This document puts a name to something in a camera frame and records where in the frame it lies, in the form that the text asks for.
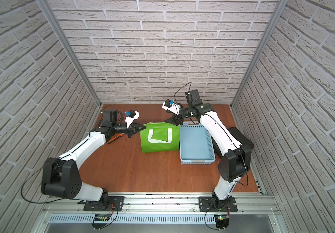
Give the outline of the green insulated delivery bag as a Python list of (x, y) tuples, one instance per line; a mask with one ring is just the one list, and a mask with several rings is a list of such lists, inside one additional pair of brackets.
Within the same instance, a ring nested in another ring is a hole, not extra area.
[(180, 126), (169, 123), (145, 124), (146, 129), (140, 132), (143, 153), (177, 151), (180, 146)]

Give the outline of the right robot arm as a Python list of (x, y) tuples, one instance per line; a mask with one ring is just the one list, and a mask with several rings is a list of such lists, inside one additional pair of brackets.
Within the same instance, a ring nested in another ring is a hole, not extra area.
[(237, 128), (227, 129), (215, 109), (202, 102), (198, 90), (188, 91), (185, 96), (187, 107), (169, 99), (162, 104), (164, 110), (173, 114), (165, 122), (178, 126), (183, 124), (184, 119), (194, 117), (209, 132), (222, 158), (218, 164), (220, 179), (207, 201), (209, 206), (204, 210), (228, 210), (234, 205), (231, 200), (235, 186), (248, 175), (254, 145)]

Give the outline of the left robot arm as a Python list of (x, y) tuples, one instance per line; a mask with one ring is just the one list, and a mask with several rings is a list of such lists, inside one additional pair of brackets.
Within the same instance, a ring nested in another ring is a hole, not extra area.
[(96, 126), (80, 143), (57, 158), (48, 158), (39, 169), (42, 173), (41, 193), (63, 200), (79, 200), (86, 204), (103, 205), (110, 203), (106, 189), (82, 181), (80, 168), (84, 162), (116, 134), (128, 137), (143, 131), (146, 126), (136, 120), (140, 114), (129, 110), (104, 110)]

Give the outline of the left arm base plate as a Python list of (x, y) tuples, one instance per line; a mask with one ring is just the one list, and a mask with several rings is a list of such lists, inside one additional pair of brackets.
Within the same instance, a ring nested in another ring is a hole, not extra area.
[(84, 204), (84, 211), (122, 211), (124, 204), (124, 196), (108, 196), (101, 198), (99, 202), (86, 201)]

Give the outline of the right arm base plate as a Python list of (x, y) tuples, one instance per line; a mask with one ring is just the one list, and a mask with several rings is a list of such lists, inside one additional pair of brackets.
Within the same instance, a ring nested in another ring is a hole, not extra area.
[(230, 212), (236, 213), (237, 203), (233, 196), (225, 200), (218, 200), (215, 196), (198, 197), (198, 206), (201, 212)]

